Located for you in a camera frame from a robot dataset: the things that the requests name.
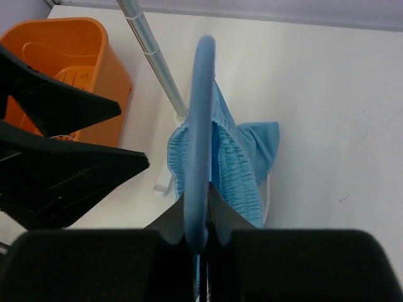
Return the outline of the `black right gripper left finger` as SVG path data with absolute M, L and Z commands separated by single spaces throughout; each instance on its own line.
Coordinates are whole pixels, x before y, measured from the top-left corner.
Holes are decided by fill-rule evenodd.
M 143 229 L 37 230 L 11 246 L 2 301 L 194 301 L 183 202 Z

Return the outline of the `light blue shorts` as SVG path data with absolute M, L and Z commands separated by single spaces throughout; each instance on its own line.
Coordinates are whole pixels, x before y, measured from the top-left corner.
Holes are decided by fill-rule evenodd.
M 229 206 L 262 228 L 259 186 L 276 159 L 280 126 L 276 121 L 236 124 L 218 84 L 212 105 L 212 182 Z

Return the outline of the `blue wire hanger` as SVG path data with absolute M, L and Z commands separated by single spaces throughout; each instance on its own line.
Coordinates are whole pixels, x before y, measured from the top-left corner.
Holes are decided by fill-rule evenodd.
M 200 256 L 197 269 L 199 300 L 207 300 L 208 187 L 211 165 L 212 95 L 215 76 L 215 40 L 200 38 L 193 64 L 188 145 L 184 177 L 184 235 L 188 248 Z

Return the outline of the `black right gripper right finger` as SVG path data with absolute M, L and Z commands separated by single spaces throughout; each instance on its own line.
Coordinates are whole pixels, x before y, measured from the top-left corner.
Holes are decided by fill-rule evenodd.
M 210 185 L 212 301 L 401 301 L 381 245 L 360 230 L 256 228 Z

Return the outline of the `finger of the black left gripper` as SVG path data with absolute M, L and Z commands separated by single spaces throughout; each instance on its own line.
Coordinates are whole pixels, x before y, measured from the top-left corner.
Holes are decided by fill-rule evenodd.
M 67 135 L 122 113 L 116 101 L 34 70 L 1 46 L 2 120 L 10 96 L 45 137 Z
M 1 211 L 27 230 L 72 225 L 148 167 L 142 152 L 44 138 L 1 123 Z

